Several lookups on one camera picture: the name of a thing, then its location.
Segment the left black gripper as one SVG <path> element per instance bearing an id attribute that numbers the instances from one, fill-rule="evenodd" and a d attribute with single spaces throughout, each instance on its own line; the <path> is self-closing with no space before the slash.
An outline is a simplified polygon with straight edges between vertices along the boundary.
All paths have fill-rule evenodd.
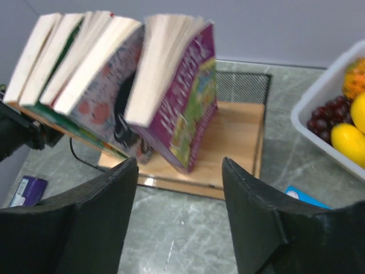
<path id="1" fill-rule="evenodd" d="M 1 160 L 23 145 L 32 150 L 54 147 L 63 134 L 1 102 Z"/>

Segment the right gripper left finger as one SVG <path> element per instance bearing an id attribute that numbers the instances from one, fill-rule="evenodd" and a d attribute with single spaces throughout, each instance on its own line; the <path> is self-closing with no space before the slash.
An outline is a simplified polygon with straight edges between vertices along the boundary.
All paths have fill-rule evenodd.
<path id="1" fill-rule="evenodd" d="M 138 172 L 129 158 L 36 205 L 1 209 L 1 272 L 117 273 Z"/>

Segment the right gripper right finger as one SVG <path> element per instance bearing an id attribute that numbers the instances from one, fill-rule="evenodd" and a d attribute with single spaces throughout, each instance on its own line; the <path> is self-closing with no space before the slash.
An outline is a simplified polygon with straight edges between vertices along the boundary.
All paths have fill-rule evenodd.
<path id="1" fill-rule="evenodd" d="M 222 161 L 222 182 L 239 273 L 364 272 L 364 202 L 317 207 L 230 158 Z"/>

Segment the green 104-Storey Treehouse book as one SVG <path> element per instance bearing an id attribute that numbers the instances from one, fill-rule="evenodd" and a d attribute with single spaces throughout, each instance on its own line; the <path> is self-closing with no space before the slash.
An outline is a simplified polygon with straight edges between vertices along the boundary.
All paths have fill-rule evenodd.
<path id="1" fill-rule="evenodd" d="M 52 13 L 38 18 L 12 74 L 3 99 L 31 118 L 98 150 L 111 147 L 84 129 L 39 104 L 39 97 L 93 13 Z"/>

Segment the orange Treehouse book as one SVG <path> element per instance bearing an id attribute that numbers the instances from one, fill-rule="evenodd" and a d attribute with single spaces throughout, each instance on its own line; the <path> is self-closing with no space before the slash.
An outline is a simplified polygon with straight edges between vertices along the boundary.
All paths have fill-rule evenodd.
<path id="1" fill-rule="evenodd" d="M 105 142 L 54 112 L 51 105 L 111 18 L 109 11 L 40 16 L 13 71 L 4 103 L 93 148 L 106 148 Z"/>

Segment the pink floral book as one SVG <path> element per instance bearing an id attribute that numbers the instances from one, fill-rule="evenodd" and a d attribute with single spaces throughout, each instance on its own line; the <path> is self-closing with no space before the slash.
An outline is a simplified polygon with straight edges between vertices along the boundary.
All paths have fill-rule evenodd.
<path id="1" fill-rule="evenodd" d="M 124 110 L 143 39 L 141 22 L 114 17 L 53 105 L 57 125 L 140 163 L 149 161 L 153 149 L 125 122 Z"/>

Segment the red 13-Storey Treehouse book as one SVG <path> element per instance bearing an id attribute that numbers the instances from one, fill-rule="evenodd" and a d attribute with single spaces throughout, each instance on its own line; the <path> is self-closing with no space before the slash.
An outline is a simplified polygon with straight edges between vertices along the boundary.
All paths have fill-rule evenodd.
<path id="1" fill-rule="evenodd" d="M 64 60 L 53 73 L 39 99 L 39 104 L 47 106 L 52 112 L 84 129 L 89 134 L 111 147 L 107 153 L 125 157 L 123 147 L 115 140 L 114 104 L 118 93 L 117 83 L 113 79 L 112 62 L 106 61 L 100 66 L 95 78 L 81 92 L 78 100 L 71 98 L 66 86 L 76 73 L 81 62 L 91 52 L 93 45 L 104 33 L 112 21 L 109 11 L 92 12 L 91 19 L 82 24 L 75 42 Z"/>

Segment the purple 117-Storey Treehouse book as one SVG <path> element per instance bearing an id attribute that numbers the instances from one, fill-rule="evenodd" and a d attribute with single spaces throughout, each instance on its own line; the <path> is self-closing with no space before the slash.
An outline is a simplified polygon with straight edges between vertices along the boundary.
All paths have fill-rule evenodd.
<path id="1" fill-rule="evenodd" d="M 216 111 L 214 23 L 184 14 L 146 17 L 125 121 L 175 169 L 189 173 Z"/>

